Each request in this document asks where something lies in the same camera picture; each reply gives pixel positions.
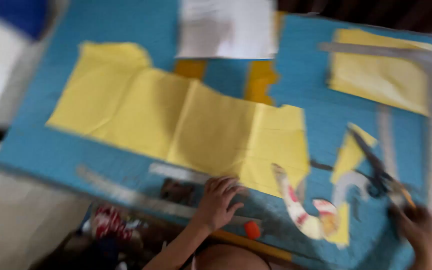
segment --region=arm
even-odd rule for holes
[[[244,189],[241,186],[231,187],[237,181],[238,179],[233,177],[209,179],[204,186],[204,195],[198,209],[188,226],[143,270],[179,269],[213,231],[228,224],[234,212],[243,207],[243,203],[229,207],[231,199]]]
[[[410,270],[432,270],[432,213],[425,207],[393,208],[396,224],[414,249]]]

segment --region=tiled floor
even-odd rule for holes
[[[27,269],[80,224],[90,201],[0,173],[0,269]]]

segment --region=scissors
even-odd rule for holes
[[[371,182],[371,185],[368,187],[369,195],[374,198],[388,195],[388,197],[397,206],[402,206],[406,201],[413,208],[416,208],[416,205],[411,199],[410,193],[404,185],[386,172],[385,166],[381,160],[376,157],[376,155],[371,151],[369,145],[366,144],[363,138],[361,138],[356,131],[351,128],[349,131],[373,169],[373,175],[372,177],[369,177],[369,181]]]

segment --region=blue cutting mat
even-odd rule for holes
[[[154,161],[145,156],[112,148],[45,127],[78,57],[78,44],[136,42],[145,47],[156,67],[172,71],[177,46],[178,5],[174,0],[79,0],[73,1],[43,57],[17,117],[0,151],[0,167],[38,177],[42,181],[99,198],[113,200],[76,175],[78,165],[112,179],[120,185],[159,195],[163,178],[148,174]],[[280,104],[305,110],[309,153],[320,163],[334,165],[345,128],[352,122],[378,138],[376,103],[329,90],[325,81],[328,53],[317,44],[331,41],[336,28],[366,31],[432,43],[432,38],[350,23],[288,15],[276,58],[279,83],[271,96]],[[210,60],[204,82],[235,97],[243,97],[247,60]],[[424,202],[425,118],[392,109],[393,137],[401,180],[411,184],[417,201]],[[381,150],[375,152],[381,156]],[[369,166],[359,168],[369,174]],[[331,199],[330,172],[312,168],[307,178],[306,205],[311,198]],[[293,261],[311,269],[403,269],[412,259],[411,248],[400,245],[387,218],[387,200],[362,202],[356,192],[352,203],[350,246],[338,249],[326,241],[310,240],[293,225],[281,199],[251,191],[246,206],[237,214],[263,220],[261,242],[288,250]],[[184,224],[171,216],[165,219]],[[243,228],[226,230],[244,235]]]

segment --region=orange eraser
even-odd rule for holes
[[[244,224],[244,231],[249,239],[254,240],[261,236],[261,231],[259,230],[258,224],[254,221],[248,221]]]

